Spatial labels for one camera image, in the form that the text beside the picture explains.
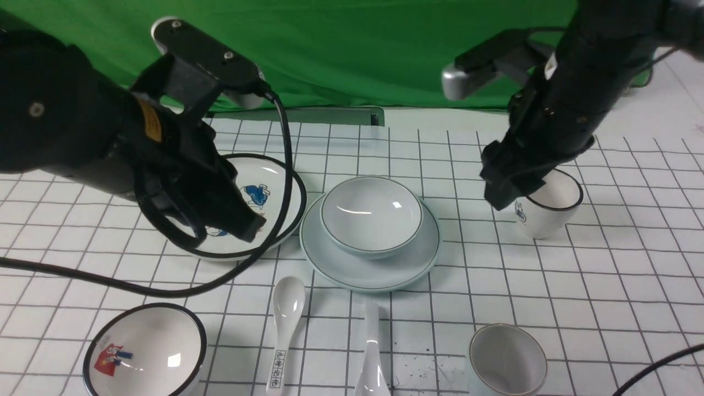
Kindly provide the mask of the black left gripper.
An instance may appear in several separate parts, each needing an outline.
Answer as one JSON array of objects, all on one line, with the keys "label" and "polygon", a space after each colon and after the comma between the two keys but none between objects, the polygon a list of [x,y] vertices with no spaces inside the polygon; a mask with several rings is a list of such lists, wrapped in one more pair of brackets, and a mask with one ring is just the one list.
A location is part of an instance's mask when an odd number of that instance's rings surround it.
[{"label": "black left gripper", "polygon": [[266,223],[236,186],[237,170],[215,147],[203,117],[221,94],[257,96],[264,82],[244,56],[164,53],[130,88],[145,116],[133,143],[134,196],[148,221],[176,244],[202,244],[208,228],[253,241]]}]

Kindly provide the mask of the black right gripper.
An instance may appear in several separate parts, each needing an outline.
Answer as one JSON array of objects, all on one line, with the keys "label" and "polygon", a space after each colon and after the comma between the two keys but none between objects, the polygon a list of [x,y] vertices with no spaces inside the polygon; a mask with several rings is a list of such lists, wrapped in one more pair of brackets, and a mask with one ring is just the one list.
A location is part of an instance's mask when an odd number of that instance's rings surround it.
[{"label": "black right gripper", "polygon": [[555,167],[577,158],[594,143],[594,116],[579,90],[586,79],[576,71],[537,71],[519,93],[502,140],[482,150],[483,198],[503,210],[544,185]]}]

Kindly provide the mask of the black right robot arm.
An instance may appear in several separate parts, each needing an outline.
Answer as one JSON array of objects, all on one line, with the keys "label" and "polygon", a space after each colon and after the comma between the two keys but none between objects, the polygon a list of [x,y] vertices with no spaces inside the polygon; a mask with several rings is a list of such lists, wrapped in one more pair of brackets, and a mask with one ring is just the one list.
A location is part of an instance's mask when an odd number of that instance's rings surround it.
[{"label": "black right robot arm", "polygon": [[503,140],[482,151],[483,197],[503,210],[535,193],[554,168],[575,160],[658,47],[702,60],[701,1],[580,1],[546,65],[509,103]]}]

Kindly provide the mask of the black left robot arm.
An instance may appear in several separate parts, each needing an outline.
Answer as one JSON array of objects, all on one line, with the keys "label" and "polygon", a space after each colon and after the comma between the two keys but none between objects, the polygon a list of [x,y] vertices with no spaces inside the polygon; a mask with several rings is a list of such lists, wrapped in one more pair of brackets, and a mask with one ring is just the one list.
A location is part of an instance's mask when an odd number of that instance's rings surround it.
[{"label": "black left robot arm", "polygon": [[257,106],[259,68],[184,21],[158,21],[161,56],[126,89],[75,45],[37,30],[2,34],[2,173],[45,171],[133,201],[168,240],[206,229],[253,241],[266,223],[204,116],[220,95]]}]

